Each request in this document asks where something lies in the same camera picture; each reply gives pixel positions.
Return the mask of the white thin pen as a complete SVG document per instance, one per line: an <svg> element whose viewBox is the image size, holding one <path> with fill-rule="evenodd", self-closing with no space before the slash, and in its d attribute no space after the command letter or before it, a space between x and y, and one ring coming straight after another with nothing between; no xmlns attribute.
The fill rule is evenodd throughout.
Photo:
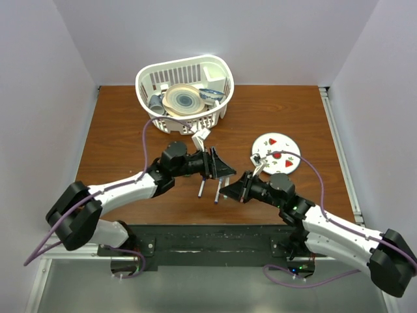
<svg viewBox="0 0 417 313"><path fill-rule="evenodd" d="M198 194L197 194L197 197L198 197L198 198L201 198L201 197L202 197L202 195L203 195L203 191L204 191L204 187L205 187L205 182L206 182L206 179L203 177L203 178L202 178L201 185L200 185L200 187L199 187L199 192L198 192Z"/></svg>

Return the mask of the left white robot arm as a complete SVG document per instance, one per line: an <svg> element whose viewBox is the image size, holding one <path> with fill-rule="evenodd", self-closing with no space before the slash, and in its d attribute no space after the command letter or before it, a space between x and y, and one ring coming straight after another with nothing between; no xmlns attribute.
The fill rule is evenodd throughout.
<svg viewBox="0 0 417 313"><path fill-rule="evenodd" d="M176 177L199 174L219 179L236 174L214 147L188 153L183 142L171 142L150 166L126 179L103 185L70 184L46 214L46 222L68 251L87 243L112 246L121 256L134 251L135 240L121 222L101 220L101 216L123 205L166 193Z"/></svg>

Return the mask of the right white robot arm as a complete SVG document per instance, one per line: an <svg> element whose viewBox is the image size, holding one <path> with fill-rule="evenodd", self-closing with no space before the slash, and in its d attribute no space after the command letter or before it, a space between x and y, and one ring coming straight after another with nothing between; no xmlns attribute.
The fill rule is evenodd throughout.
<svg viewBox="0 0 417 313"><path fill-rule="evenodd" d="M416 276L416 256L395 230L371 230L346 221L296 193L284 173L267 182L252 172L220 189L220 193L247 203L255 199L278 208L279 216L298 231L290 240L297 256L322 254L363 272L385 293L400 298Z"/></svg>

